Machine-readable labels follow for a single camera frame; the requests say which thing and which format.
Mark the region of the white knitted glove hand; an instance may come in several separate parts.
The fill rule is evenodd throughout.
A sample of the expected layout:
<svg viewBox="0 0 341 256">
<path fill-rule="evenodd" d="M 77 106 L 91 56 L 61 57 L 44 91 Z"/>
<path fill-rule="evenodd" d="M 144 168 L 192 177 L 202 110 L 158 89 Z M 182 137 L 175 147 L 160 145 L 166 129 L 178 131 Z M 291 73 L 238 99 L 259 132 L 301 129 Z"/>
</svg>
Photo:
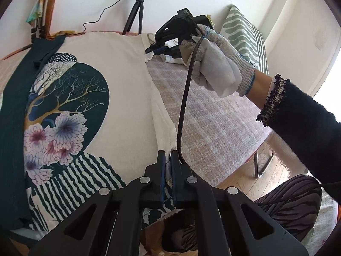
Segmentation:
<svg viewBox="0 0 341 256">
<path fill-rule="evenodd" d="M 235 92 L 247 95 L 255 79 L 255 67 L 230 42 L 208 26 L 194 61 L 191 78 L 197 85 L 215 91 L 220 98 Z"/>
</svg>

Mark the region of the dark fuzzy sleeve forearm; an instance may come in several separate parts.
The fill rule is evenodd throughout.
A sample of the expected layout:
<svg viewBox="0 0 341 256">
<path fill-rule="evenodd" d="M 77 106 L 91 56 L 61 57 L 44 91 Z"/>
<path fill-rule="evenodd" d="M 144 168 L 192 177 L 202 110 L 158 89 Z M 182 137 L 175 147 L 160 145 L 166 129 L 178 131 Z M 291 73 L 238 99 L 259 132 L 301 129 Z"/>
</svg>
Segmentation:
<svg viewBox="0 0 341 256">
<path fill-rule="evenodd" d="M 330 196 L 340 196 L 340 122 L 289 79 L 256 70 L 247 98 Z"/>
</svg>

